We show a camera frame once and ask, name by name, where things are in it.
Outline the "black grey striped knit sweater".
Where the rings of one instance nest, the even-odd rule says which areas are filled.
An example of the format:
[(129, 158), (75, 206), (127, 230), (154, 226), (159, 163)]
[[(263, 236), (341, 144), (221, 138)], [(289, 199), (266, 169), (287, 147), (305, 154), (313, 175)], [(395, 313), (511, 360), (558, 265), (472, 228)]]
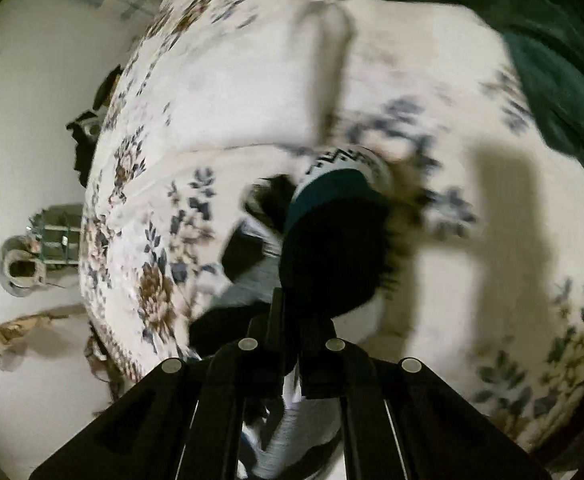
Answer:
[(255, 182), (222, 253), (228, 288), (189, 328), (201, 358), (244, 337), (268, 344), (266, 393), (246, 407), (239, 460), (245, 479), (309, 479), (341, 436), (339, 404), (302, 391), (300, 355), (324, 344), (332, 322), (376, 296), (390, 242), (394, 183), (369, 148), (329, 148), (301, 179)]

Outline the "floral fleece bed blanket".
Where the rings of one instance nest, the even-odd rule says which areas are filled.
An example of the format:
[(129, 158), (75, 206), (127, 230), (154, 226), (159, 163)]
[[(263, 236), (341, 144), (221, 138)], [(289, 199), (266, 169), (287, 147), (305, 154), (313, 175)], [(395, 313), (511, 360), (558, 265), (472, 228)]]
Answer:
[(584, 399), (584, 169), (553, 150), (512, 50), (460, 6), (164, 0), (87, 185), (80, 288), (123, 374), (190, 356), (225, 297), (249, 188), (361, 145), (396, 177), (391, 269), (336, 320), (415, 356), (526, 450)]

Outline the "round grey floor appliance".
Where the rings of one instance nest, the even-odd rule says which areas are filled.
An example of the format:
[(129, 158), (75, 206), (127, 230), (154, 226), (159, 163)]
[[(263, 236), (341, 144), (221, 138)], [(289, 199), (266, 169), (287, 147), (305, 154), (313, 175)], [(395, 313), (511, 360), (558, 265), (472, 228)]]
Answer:
[(22, 236), (8, 237), (0, 246), (0, 284), (11, 296), (23, 298), (45, 285), (46, 267), (28, 250)]

